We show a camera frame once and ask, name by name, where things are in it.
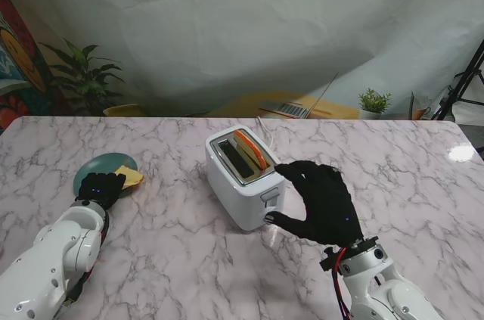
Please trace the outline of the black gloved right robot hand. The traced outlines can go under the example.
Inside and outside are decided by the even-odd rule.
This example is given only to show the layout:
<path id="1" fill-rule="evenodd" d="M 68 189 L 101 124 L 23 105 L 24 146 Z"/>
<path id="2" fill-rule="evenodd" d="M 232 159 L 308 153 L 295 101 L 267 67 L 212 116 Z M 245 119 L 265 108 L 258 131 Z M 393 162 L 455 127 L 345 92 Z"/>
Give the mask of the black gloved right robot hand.
<path id="1" fill-rule="evenodd" d="M 264 221 L 298 238 L 348 247 L 363 238 L 358 215 L 341 172 L 308 160 L 282 163 L 275 171 L 292 182 L 306 208 L 304 220 L 271 211 Z"/>

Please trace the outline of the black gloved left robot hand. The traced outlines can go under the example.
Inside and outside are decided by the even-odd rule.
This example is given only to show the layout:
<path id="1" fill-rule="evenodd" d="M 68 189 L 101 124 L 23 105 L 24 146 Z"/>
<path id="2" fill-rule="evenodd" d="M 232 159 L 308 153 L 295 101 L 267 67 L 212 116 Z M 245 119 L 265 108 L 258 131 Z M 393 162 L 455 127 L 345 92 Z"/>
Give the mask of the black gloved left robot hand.
<path id="1" fill-rule="evenodd" d="M 125 181 L 124 174 L 91 172 L 82 180 L 76 200 L 94 201 L 108 210 L 118 201 Z"/>

